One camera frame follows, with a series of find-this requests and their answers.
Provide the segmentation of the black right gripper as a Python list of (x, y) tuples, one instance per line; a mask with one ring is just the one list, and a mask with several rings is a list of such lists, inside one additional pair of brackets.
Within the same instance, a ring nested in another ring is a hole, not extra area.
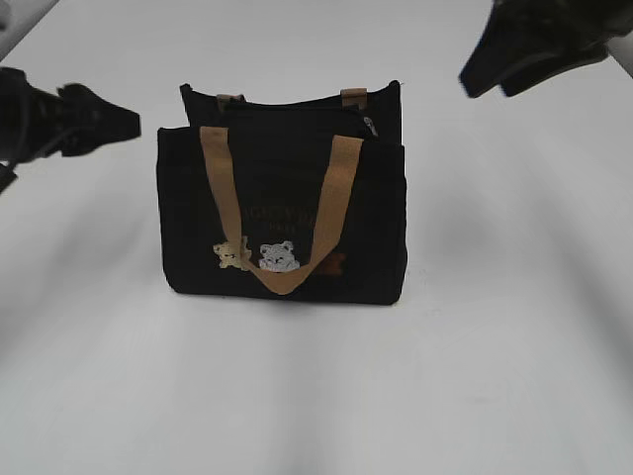
[[(513, 97), (605, 60), (604, 44), (631, 32), (628, 0), (495, 1), (459, 80), (468, 97), (480, 97), (498, 85), (506, 97)], [(548, 58), (560, 51), (565, 52)]]

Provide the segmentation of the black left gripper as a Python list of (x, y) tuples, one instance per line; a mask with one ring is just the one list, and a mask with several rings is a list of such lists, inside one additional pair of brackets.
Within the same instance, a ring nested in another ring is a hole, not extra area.
[(137, 139), (138, 113), (112, 104), (79, 83), (57, 89), (58, 97), (33, 87), (23, 70), (1, 68), (1, 192), (23, 163)]

